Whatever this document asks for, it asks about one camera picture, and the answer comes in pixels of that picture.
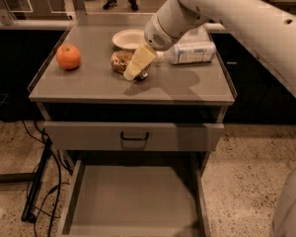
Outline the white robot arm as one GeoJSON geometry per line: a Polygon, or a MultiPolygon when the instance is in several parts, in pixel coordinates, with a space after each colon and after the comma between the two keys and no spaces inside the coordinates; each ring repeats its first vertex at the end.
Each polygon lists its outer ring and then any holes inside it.
{"type": "MultiPolygon", "coordinates": [[[[260,0],[167,0],[145,28],[143,53],[168,50],[212,19],[257,55],[296,99],[296,16],[260,0]]],[[[287,177],[269,237],[296,237],[296,167],[287,177]]]]}

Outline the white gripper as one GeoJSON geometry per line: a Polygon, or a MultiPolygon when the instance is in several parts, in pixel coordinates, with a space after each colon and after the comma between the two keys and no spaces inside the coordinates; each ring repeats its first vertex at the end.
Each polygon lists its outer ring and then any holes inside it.
{"type": "Polygon", "coordinates": [[[157,56],[176,44],[189,30],[208,21],[199,12],[186,8],[179,0],[167,0],[147,23],[144,37],[148,44],[140,45],[128,62],[123,77],[133,80],[157,56]]]}

